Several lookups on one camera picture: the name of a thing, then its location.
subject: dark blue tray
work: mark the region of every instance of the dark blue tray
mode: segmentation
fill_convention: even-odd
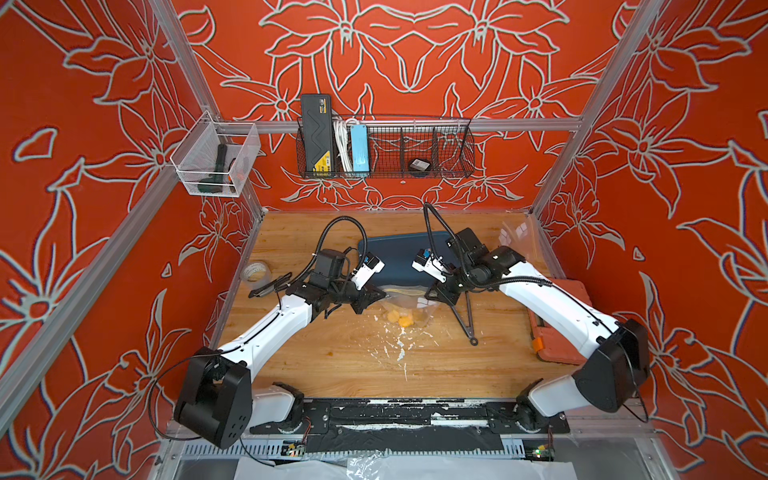
[[[451,237],[449,233],[437,231],[432,232],[432,235],[435,238],[437,254],[442,256],[443,262],[458,265],[458,258],[445,244]],[[357,248],[362,249],[362,240],[358,242]],[[384,262],[382,271],[374,275],[370,281],[376,286],[431,286],[435,278],[414,270],[412,266],[413,259],[422,248],[429,248],[426,232],[369,238],[368,251]]]

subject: black cable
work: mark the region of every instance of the black cable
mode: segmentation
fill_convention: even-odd
[[[170,372],[171,370],[175,369],[176,367],[178,367],[182,363],[189,362],[190,360],[195,359],[195,358],[201,358],[201,357],[207,357],[207,356],[222,356],[222,355],[224,355],[226,353],[234,352],[237,349],[239,349],[239,347],[234,348],[232,350],[227,350],[226,352],[215,352],[215,353],[206,353],[206,354],[203,354],[203,355],[192,355],[192,356],[188,356],[185,359],[179,360],[178,362],[176,362],[172,366],[166,368],[160,375],[158,375],[154,379],[154,381],[152,382],[152,385],[149,388],[149,394],[147,395],[147,401],[148,402],[152,401],[152,393],[154,392],[154,389],[155,389],[155,387],[157,387],[157,384],[160,382],[160,380],[165,376],[165,374]],[[179,442],[186,442],[188,440],[199,440],[199,439],[203,438],[203,437],[199,437],[198,436],[198,437],[189,437],[189,438],[185,438],[185,439],[180,439],[178,437],[172,437],[170,435],[166,435],[165,433],[160,431],[160,429],[157,427],[157,423],[155,422],[154,418],[152,418],[152,408],[147,408],[147,416],[149,417],[149,423],[152,424],[152,428],[154,429],[155,433],[157,433],[159,436],[163,437],[164,439],[177,440]]]
[[[342,272],[342,275],[349,282],[349,275],[352,273],[352,262],[349,261],[349,257],[346,255],[344,256],[344,263],[346,264],[346,275],[344,275],[344,272]]]
[[[547,425],[547,451],[549,461],[554,462],[554,435],[552,435],[552,424]]]
[[[640,399],[640,405],[643,407],[643,413],[645,413],[645,420],[640,418],[640,416],[637,415],[637,413],[633,412],[631,408],[627,406],[626,403],[624,403],[622,406],[627,409],[629,413],[632,414],[632,416],[639,421],[643,423],[648,423],[650,421],[650,417],[648,416],[648,409],[645,406],[645,400],[643,400],[643,396],[640,394],[640,388],[637,386],[637,382],[634,379],[634,369],[632,368],[632,362],[629,361],[629,355],[627,354],[627,350],[624,349],[624,346],[620,343],[618,344],[621,347],[621,351],[624,352],[624,359],[627,360],[627,367],[629,367],[629,373],[632,375],[632,385],[634,385],[634,393],[637,395],[637,397]]]
[[[431,203],[425,202],[424,203],[424,221],[425,221],[426,227],[427,227],[427,236],[429,237],[429,247],[433,249],[432,250],[433,253],[435,252],[434,251],[435,240],[432,237],[432,228],[429,225],[429,212],[432,212],[432,215],[434,215],[435,218],[438,220],[438,222],[440,222],[440,224],[445,229],[445,231],[448,232],[448,234],[451,236],[453,241],[456,243],[456,246],[458,247],[459,252],[461,253],[462,252],[462,245],[461,245],[461,242],[458,240],[458,237],[456,236],[456,234],[453,232],[453,230],[448,225],[448,223],[445,222],[445,220],[442,218],[442,216],[437,211],[437,209],[435,209],[435,207]],[[472,285],[475,288],[488,289],[488,288],[492,288],[492,287],[495,287],[495,286],[505,285],[507,283],[534,283],[536,285],[541,285],[541,286],[551,286],[551,285],[553,285],[553,283],[550,280],[547,280],[545,278],[541,278],[541,277],[538,277],[538,276],[526,276],[526,275],[511,276],[511,277],[505,278],[503,280],[496,280],[494,282],[489,282],[489,283],[476,283],[472,279],[472,277],[469,275],[469,272],[468,272],[468,269],[467,269],[467,264],[466,264],[466,259],[464,258],[463,254],[459,254],[458,255],[458,262],[459,262],[459,265],[461,267],[462,274],[463,274],[464,278],[466,278],[466,280],[467,280],[467,283],[469,283],[470,285]]]
[[[597,316],[596,316],[594,313],[592,313],[592,312],[591,312],[591,310],[589,310],[589,309],[588,309],[586,306],[584,306],[584,304],[583,304],[583,303],[581,303],[581,301],[579,301],[579,299],[577,299],[576,297],[574,297],[573,295],[571,295],[569,292],[567,292],[567,291],[563,290],[563,289],[562,289],[562,288],[560,288],[558,285],[555,285],[554,283],[553,283],[552,285],[553,285],[555,288],[557,288],[558,290],[560,290],[562,293],[565,293],[565,295],[567,295],[569,298],[571,298],[571,300],[573,300],[573,301],[574,301],[574,303],[576,303],[577,305],[579,305],[579,306],[580,306],[580,307],[581,307],[581,308],[582,308],[582,309],[583,309],[585,312],[589,313],[589,315],[590,315],[592,318],[594,318],[594,319],[595,319],[595,321],[597,321],[598,323],[600,323],[600,324],[603,326],[603,328],[605,328],[605,329],[608,331],[608,333],[609,333],[609,334],[613,334],[613,332],[611,331],[611,329],[609,329],[609,328],[608,328],[608,326],[607,326],[605,323],[603,323],[603,321],[602,321],[602,320],[600,320],[600,319],[599,319],[599,318],[598,318],[598,317],[597,317]],[[623,325],[621,322],[616,322],[616,325],[617,325],[619,328],[622,328],[622,329],[625,329],[625,330],[627,329],[627,327],[626,327],[626,326],[624,326],[624,325]],[[645,413],[645,420],[643,420],[642,418],[640,418],[640,416],[639,416],[637,413],[633,412],[633,411],[632,411],[632,409],[631,409],[631,408],[629,408],[629,407],[628,407],[626,404],[622,404],[622,406],[623,406],[624,408],[626,408],[626,409],[627,409],[627,411],[628,411],[629,413],[631,413],[631,414],[632,414],[632,416],[633,416],[634,418],[636,418],[637,420],[639,420],[639,421],[641,421],[641,422],[643,422],[643,423],[648,423],[648,422],[649,422],[649,417],[648,417],[648,409],[647,409],[647,407],[645,406],[645,400],[643,399],[643,396],[640,394],[640,387],[638,387],[638,386],[637,386],[637,381],[635,381],[635,379],[634,379],[634,369],[632,368],[632,362],[629,360],[629,355],[627,354],[627,350],[624,348],[624,346],[623,346],[623,345],[621,345],[620,343],[617,343],[617,345],[619,345],[619,347],[621,347],[621,351],[624,353],[624,359],[627,361],[627,367],[629,368],[629,372],[630,372],[630,375],[632,375],[632,385],[634,386],[634,394],[635,394],[635,395],[636,395],[636,396],[639,398],[639,400],[640,400],[640,405],[643,407],[643,412]]]
[[[317,248],[315,248],[315,253],[312,254],[312,259],[310,262],[304,267],[304,270],[301,271],[298,275],[296,275],[291,281],[286,283],[284,286],[280,287],[280,290],[285,290],[288,288],[291,283],[300,282],[304,280],[304,277],[309,273],[309,271],[312,269],[312,266],[317,261],[317,254],[320,253],[321,249],[323,248],[323,242],[326,240],[326,235],[328,235],[328,232],[330,232],[331,227],[336,225],[338,222],[347,221],[352,222],[355,224],[355,226],[360,230],[360,233],[362,234],[362,252],[359,252],[359,259],[357,261],[357,266],[355,267],[355,270],[359,270],[359,268],[362,266],[363,262],[366,259],[366,255],[368,255],[368,235],[366,235],[366,229],[362,227],[362,224],[357,221],[357,219],[349,217],[347,215],[342,215],[341,217],[336,217],[333,220],[331,220],[327,225],[326,228],[323,230],[323,233],[320,234],[320,239],[317,241]]]
[[[240,444],[243,446],[243,451],[245,452],[245,454],[248,455],[251,460],[256,460],[261,465],[266,465],[266,466],[272,467],[272,468],[275,467],[275,465],[272,465],[271,463],[267,463],[264,460],[259,460],[258,458],[256,458],[253,455],[251,455],[250,452],[248,452],[248,448],[246,448],[245,443],[243,443],[243,437],[240,437]]]
[[[555,285],[554,283],[552,283],[552,286],[554,288],[560,290],[562,293],[565,293],[565,295],[568,296],[571,300],[573,300],[576,305],[579,305],[583,311],[589,313],[589,315],[592,318],[594,318],[594,320],[596,322],[600,323],[603,326],[603,328],[605,328],[608,331],[608,335],[613,334],[613,330],[609,329],[608,325],[603,323],[603,321],[601,319],[599,319],[594,313],[592,313],[591,310],[589,310],[586,306],[584,306],[584,304],[578,298],[576,298],[575,296],[571,295],[570,293],[568,293],[567,291],[563,290],[562,288],[560,288],[560,286]]]
[[[329,316],[331,316],[331,313],[335,312],[336,309],[338,309],[340,306],[342,306],[342,304],[337,303],[336,306],[334,306],[331,310],[326,310],[326,314],[324,318],[328,318]]]

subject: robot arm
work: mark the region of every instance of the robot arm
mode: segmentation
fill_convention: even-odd
[[[453,233],[431,205],[425,204],[451,234],[448,247],[461,266],[445,265],[431,250],[421,250],[413,267],[435,277],[427,298],[455,305],[461,293],[499,290],[522,303],[560,332],[586,363],[570,375],[529,385],[517,398],[515,421],[537,432],[549,418],[593,405],[616,412],[648,377],[647,331],[630,320],[620,323],[581,302],[546,279],[509,247],[489,252],[471,229]]]
[[[278,429],[290,431],[300,424],[303,394],[282,383],[252,390],[251,383],[258,372],[294,333],[322,312],[327,318],[335,309],[329,310],[332,304],[349,303],[360,314],[386,296],[369,282],[384,267],[381,260],[364,252],[354,276],[344,276],[346,255],[320,249],[327,230],[335,222],[329,223],[323,232],[313,261],[305,269],[307,275],[300,274],[285,289],[275,282],[262,287],[286,290],[278,306],[217,351],[204,347],[190,358],[174,408],[177,422],[222,449],[232,446],[246,428],[255,425],[278,422]],[[365,239],[362,226],[358,226]]]

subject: red floral wall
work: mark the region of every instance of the red floral wall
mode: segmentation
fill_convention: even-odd
[[[318,91],[341,114],[577,117],[637,4],[385,3],[174,0],[224,117],[284,121]],[[295,140],[273,134],[252,181],[281,210],[525,208],[566,138],[479,135],[472,177],[403,183],[302,180]]]
[[[0,7],[5,193],[0,374],[200,115],[145,0],[17,0]],[[146,475],[181,373],[206,343],[253,216],[177,185],[0,439],[3,478]]]
[[[683,478],[768,475],[768,5],[667,2],[543,224],[595,305],[645,322]]]

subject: wooden work surface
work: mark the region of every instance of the wooden work surface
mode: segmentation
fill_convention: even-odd
[[[354,213],[369,237],[425,231],[421,213]],[[301,271],[314,252],[323,228],[335,213],[269,213],[250,261],[266,261],[273,277]],[[492,250],[498,246],[502,221],[523,222],[523,214],[445,214],[459,231],[471,227]],[[360,233],[338,223],[323,247],[357,246]],[[530,259],[545,275],[540,258]],[[241,283],[220,345],[248,329],[276,305],[276,297],[249,299]],[[502,293],[471,295],[475,336],[471,346],[448,306],[437,307],[423,329],[403,331],[386,320],[374,304],[362,315],[349,305],[328,319],[317,319],[291,337],[259,373],[255,386],[285,382],[309,397],[515,397],[529,383],[573,370],[573,366],[539,360],[531,347],[526,309]],[[465,315],[463,300],[458,310]]]

